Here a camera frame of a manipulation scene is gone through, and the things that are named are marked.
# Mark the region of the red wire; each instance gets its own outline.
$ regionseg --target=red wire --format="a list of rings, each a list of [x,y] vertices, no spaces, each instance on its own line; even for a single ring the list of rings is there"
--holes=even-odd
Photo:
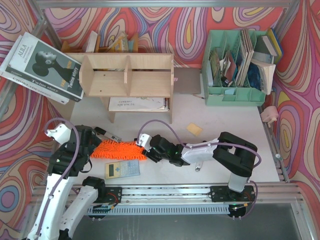
[[[118,200],[118,198],[116,197],[116,195],[114,195],[113,193],[107,193],[107,195],[111,195],[111,196],[113,196],[114,197],[114,199],[115,199],[115,202],[118,204],[119,203],[119,200]]]

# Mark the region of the spiral notebook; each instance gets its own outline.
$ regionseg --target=spiral notebook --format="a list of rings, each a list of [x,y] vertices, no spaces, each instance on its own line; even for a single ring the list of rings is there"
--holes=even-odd
[[[111,97],[109,111],[113,112],[167,112],[169,98],[163,97]]]

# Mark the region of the wooden desk organizer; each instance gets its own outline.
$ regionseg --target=wooden desk organizer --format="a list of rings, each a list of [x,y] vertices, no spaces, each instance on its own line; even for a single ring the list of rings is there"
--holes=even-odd
[[[110,97],[170,98],[169,110],[163,113],[169,113],[172,123],[173,54],[68,53],[68,56],[82,63],[80,85],[87,97],[101,99],[112,123],[116,112],[109,111]]]

